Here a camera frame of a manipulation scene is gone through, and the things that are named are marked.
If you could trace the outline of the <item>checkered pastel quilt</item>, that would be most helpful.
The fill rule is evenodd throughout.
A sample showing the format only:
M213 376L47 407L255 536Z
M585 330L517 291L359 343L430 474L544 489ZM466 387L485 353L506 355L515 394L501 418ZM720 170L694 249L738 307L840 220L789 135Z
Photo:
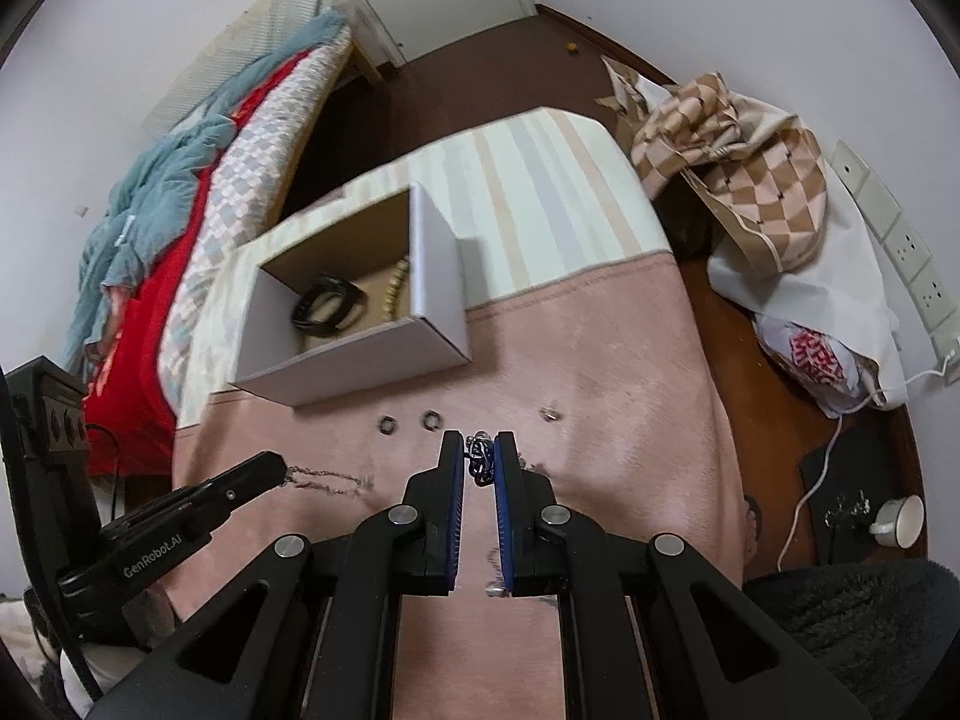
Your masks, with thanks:
M352 30L345 26L330 43L293 57L239 110L238 132L213 169L199 234L160 339L158 382L174 413L181 409L195 328L218 271L272 224L296 152L350 52Z

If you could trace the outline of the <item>black hoop earring right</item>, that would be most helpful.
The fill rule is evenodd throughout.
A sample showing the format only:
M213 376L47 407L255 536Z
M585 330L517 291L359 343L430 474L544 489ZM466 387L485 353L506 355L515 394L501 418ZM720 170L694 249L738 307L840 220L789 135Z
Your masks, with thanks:
M425 411L421 417L421 426L425 427L427 431L438 431L443 427L443 418L438 411Z

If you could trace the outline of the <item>white plastic bag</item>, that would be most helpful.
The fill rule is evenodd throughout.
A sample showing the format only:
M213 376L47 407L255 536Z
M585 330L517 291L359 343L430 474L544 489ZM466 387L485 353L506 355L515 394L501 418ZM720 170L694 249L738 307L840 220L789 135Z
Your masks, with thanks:
M872 371L875 383L867 401L879 410L895 410L907 401L896 318L869 229L836 172L827 167L825 176L827 218L816 257L797 270L760 278L726 239L708 259L708 281L754 317L793 322L843 343Z

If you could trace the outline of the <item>black smart band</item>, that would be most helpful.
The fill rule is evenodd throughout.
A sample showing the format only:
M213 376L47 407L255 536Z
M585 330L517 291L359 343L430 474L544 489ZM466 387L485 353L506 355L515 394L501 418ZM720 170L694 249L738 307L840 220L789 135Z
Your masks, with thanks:
M368 305L368 294L355 283L319 275L291 310L291 325L304 335L332 338L345 332Z

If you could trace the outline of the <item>black hoop earring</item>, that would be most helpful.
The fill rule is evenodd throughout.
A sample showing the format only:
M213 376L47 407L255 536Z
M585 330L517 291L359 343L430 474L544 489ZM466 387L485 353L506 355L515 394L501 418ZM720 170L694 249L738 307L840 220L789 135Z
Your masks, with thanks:
M383 416L377 423L377 429L379 429L379 432L384 434L384 436L390 436L395 433L397 422L395 422L392 416Z
M427 431L438 431L443 427L443 418L438 411L425 411L421 417L421 426L425 427Z

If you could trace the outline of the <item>white power strip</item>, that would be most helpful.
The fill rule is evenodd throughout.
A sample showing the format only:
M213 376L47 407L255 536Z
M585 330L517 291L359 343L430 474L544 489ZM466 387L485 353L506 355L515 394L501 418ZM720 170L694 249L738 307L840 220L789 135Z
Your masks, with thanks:
M830 164L910 293L937 366L951 376L958 367L958 301L940 276L931 249L893 193L850 145L838 140Z

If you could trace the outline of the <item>brown checkered cloth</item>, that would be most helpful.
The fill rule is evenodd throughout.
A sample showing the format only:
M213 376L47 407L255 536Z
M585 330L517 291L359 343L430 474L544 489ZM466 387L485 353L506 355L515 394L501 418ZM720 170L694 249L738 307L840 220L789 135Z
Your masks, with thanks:
M815 135L779 107L734 93L722 75L661 86L607 57L615 140L644 192L680 177L732 238L754 273L781 275L825 238L827 176Z

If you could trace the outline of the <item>black fuzzy cushion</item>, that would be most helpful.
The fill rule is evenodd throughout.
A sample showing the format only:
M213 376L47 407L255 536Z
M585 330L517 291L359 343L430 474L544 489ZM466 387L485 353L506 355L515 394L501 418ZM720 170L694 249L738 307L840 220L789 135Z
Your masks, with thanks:
M958 578L929 559L752 578L745 593L874 718L958 715Z

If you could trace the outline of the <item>teal blue blanket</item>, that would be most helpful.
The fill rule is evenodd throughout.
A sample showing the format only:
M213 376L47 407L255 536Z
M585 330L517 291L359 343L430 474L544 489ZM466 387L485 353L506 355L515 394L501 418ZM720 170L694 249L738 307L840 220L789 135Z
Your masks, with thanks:
M236 137L239 125L233 114L241 103L295 55L330 46L347 29L345 13L322 10L278 47L219 82L200 99L202 112L189 125L171 128L112 187L106 213L89 233L80 257L78 298L60 355L65 371L81 374L86 350L103 338L110 312L107 291L139 288L161 255L185 234L200 173Z

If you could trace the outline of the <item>red bed sheet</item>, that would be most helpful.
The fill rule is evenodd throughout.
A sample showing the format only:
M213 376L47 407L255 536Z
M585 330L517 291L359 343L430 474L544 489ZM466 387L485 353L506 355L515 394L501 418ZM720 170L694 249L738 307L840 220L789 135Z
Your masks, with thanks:
M89 436L86 471L93 478L171 475L182 405L177 413L167 406L158 382L158 349L203 221L210 177L223 153L200 173L185 234L161 255L139 288L122 289L121 304L112 309L119 321L116 338L96 364L83 403Z

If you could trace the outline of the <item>white cup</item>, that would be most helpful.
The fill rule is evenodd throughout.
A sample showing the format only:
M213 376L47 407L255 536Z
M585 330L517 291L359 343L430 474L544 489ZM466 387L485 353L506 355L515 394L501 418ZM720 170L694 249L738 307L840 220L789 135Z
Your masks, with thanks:
M912 494L901 499L890 499L878 509L869 533L880 546L909 550L918 541L924 520L926 507L921 497Z

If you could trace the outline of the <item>white cardboard box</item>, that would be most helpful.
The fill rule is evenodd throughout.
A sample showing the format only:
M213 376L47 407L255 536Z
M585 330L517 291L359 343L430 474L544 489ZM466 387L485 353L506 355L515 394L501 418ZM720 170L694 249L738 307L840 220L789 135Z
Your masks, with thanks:
M471 359L459 244L410 184L257 266L229 383L299 408Z

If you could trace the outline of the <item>black hoop earring left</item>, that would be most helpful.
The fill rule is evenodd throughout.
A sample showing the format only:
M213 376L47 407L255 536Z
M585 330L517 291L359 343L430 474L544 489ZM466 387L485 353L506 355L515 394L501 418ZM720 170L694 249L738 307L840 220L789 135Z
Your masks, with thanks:
M379 432L384 434L384 436L390 436L395 433L397 422L395 422L392 416L383 416L377 423L377 429L379 429Z

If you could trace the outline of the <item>red printed plastic bag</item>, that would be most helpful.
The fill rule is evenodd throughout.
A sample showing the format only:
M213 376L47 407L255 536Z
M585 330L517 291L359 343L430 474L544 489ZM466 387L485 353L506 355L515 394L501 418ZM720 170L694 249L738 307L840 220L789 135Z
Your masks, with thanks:
M799 383L828 418L866 405L875 383L872 371L843 343L775 317L755 316L754 330L765 355Z

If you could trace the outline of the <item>pink striped blanket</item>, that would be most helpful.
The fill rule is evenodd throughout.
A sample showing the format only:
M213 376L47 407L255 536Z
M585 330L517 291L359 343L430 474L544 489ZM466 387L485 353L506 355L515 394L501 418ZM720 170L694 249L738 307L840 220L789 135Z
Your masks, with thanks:
M420 184L459 241L472 359L288 410L229 383L257 266L353 210ZM542 408L560 421L546 422ZM200 314L172 476L194 484L262 450L308 473L244 505L166 580L190 616L285 533L351 532L433 465L425 411L514 434L563 504L617 535L670 532L732 582L745 566L731 424L692 306L635 169L601 122L540 109L378 167L229 257ZM383 416L395 433L377 429Z

